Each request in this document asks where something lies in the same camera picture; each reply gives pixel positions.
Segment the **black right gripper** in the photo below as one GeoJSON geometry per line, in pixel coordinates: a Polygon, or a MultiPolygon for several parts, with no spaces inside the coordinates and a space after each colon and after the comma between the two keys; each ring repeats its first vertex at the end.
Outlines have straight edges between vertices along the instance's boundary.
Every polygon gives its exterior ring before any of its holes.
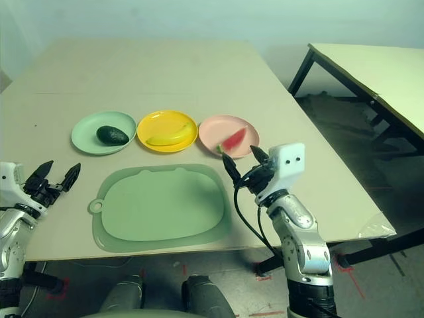
{"type": "Polygon", "coordinates": [[[263,149],[254,145],[250,145],[250,149],[259,165],[253,166],[243,176],[237,170],[235,161],[225,152],[222,153],[222,161],[233,183],[238,184],[239,189],[245,187],[250,193],[257,196],[266,188],[270,180],[274,177],[275,172],[269,161],[269,155],[263,149]]]}

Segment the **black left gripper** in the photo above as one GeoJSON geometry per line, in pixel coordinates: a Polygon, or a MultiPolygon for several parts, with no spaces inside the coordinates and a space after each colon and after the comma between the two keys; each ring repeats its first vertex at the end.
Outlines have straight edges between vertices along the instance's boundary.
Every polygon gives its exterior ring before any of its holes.
{"type": "Polygon", "coordinates": [[[30,198],[48,208],[55,203],[62,192],[68,192],[75,184],[81,170],[81,164],[78,163],[71,167],[65,174],[64,180],[61,184],[49,184],[46,179],[49,174],[54,161],[50,160],[41,164],[32,174],[23,187],[26,194],[30,198]]]}

